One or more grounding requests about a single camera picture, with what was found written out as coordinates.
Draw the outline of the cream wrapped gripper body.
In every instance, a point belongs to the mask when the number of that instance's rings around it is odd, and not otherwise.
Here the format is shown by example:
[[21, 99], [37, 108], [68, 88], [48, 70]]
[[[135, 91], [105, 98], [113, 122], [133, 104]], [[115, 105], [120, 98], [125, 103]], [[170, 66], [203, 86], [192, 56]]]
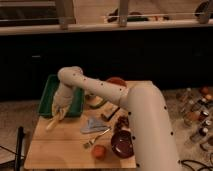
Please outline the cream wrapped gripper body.
[[69, 87], [60, 83], [56, 92], [53, 96], [52, 102], [52, 115], [55, 116], [60, 114], [65, 116], [67, 111], [69, 110], [71, 103], [73, 101], [74, 90], [73, 87]]

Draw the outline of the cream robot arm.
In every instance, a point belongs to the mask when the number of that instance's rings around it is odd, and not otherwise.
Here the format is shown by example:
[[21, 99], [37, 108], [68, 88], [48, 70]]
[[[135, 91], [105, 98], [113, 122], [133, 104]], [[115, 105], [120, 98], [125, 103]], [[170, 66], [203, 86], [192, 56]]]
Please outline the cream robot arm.
[[129, 113], [136, 171], [182, 171], [165, 99], [151, 81], [124, 87], [86, 77], [78, 66], [61, 68], [57, 77], [53, 102], [60, 107], [71, 102], [73, 88], [79, 87]]

